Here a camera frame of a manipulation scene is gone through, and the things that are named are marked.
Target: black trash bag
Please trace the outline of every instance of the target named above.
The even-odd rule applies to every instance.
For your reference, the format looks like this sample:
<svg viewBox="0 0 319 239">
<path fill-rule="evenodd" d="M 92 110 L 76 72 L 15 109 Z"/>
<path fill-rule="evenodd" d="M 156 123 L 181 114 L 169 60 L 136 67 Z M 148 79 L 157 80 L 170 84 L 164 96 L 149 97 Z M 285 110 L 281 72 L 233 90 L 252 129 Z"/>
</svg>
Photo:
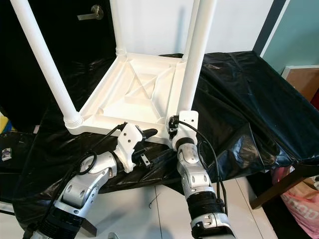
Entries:
<svg viewBox="0 0 319 239">
<path fill-rule="evenodd" d="M 65 67 L 62 78 L 78 110 L 111 62 L 112 59 L 100 60 L 89 67 L 82 63 Z M 277 88 L 281 89 L 281 93 L 271 95 L 280 91 Z M 312 155 L 312 161 L 317 160 L 318 151 L 313 150 L 312 142 L 305 136 L 301 138 L 303 126 L 292 119 L 294 111 L 290 108 L 298 104 L 297 108 L 306 111 L 306 114 L 299 114 L 298 121 L 304 125 L 307 121 L 312 122 L 312 128 L 306 131 L 308 137 L 317 143 L 319 134 L 315 122 L 319 121 L 318 113 L 261 58 L 253 52 L 205 55 L 193 110 L 199 112 L 199 131 L 206 135 L 216 151 L 222 178 L 246 176 L 274 166 L 290 165 L 312 158 Z M 285 114 L 267 115 L 276 112 Z M 279 126 L 288 120 L 294 123 L 287 123 L 280 129 Z M 102 137 L 94 133 L 71 135 L 64 126 L 59 108 L 52 101 L 14 194 L 14 210 L 23 228 L 41 219 L 63 175 Z M 302 150 L 295 152 L 291 146 L 303 140 L 308 145 L 298 145 Z M 98 154 L 112 151 L 116 143 L 116 138 L 109 137 L 95 151 Z M 153 167 L 147 169 L 138 164 L 130 174 L 119 173 L 101 188 L 100 193 L 157 184 L 170 185 L 180 191 L 176 153 L 156 143 L 144 142 L 142 148 Z M 214 182 L 211 152 L 205 145 L 200 152 Z"/>
<path fill-rule="evenodd" d="M 11 203 L 34 137 L 33 133 L 15 131 L 0 134 L 0 152 L 5 149 L 11 152 L 11 158 L 0 158 L 0 201 Z"/>
</svg>

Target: door handle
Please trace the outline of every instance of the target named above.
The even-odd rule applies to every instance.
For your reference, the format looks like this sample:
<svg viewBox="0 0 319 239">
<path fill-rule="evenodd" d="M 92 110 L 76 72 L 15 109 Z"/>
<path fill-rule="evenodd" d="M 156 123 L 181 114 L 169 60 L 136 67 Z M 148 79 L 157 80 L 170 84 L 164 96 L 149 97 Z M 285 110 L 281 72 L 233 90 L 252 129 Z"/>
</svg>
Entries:
<svg viewBox="0 0 319 239">
<path fill-rule="evenodd" d="M 91 7 L 91 14 L 84 14 L 84 15 L 78 15 L 79 21 L 82 20 L 91 20 L 91 19 L 96 19 L 96 20 L 101 20 L 104 16 L 104 12 L 99 5 L 94 5 Z"/>
</svg>

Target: sticker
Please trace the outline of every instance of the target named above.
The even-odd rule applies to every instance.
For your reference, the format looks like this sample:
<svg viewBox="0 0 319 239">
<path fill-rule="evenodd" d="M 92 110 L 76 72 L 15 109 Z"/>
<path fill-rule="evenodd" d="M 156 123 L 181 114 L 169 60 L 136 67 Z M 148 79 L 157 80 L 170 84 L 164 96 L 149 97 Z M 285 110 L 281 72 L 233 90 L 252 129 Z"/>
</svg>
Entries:
<svg viewBox="0 0 319 239">
<path fill-rule="evenodd" d="M 5 162 L 8 159 L 12 159 L 11 148 L 5 148 L 2 150 L 2 161 Z"/>
</svg>

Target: white plastic stool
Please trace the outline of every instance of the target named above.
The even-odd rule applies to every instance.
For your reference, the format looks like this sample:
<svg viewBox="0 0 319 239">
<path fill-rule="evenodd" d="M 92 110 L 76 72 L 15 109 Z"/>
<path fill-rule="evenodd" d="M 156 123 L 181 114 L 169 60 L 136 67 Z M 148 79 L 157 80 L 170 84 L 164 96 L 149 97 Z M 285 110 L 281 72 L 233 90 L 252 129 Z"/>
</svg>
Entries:
<svg viewBox="0 0 319 239">
<path fill-rule="evenodd" d="M 111 0 L 117 58 L 80 112 L 74 108 L 28 1 L 11 0 L 11 4 L 71 134 L 107 134 L 126 121 L 141 129 L 156 128 L 159 132 L 149 141 L 170 146 L 167 121 L 191 109 L 216 0 L 194 0 L 183 58 L 126 52 L 117 1 Z"/>
</svg>

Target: white wall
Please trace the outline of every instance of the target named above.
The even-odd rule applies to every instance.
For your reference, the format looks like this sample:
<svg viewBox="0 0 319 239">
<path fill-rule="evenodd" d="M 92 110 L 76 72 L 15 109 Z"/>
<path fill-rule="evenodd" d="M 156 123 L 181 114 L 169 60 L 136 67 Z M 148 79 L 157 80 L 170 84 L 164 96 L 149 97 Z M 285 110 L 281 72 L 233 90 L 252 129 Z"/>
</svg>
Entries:
<svg viewBox="0 0 319 239">
<path fill-rule="evenodd" d="M 206 52 L 252 50 L 273 0 L 219 0 Z M 192 0 L 119 0 L 128 52 L 182 53 Z"/>
</svg>

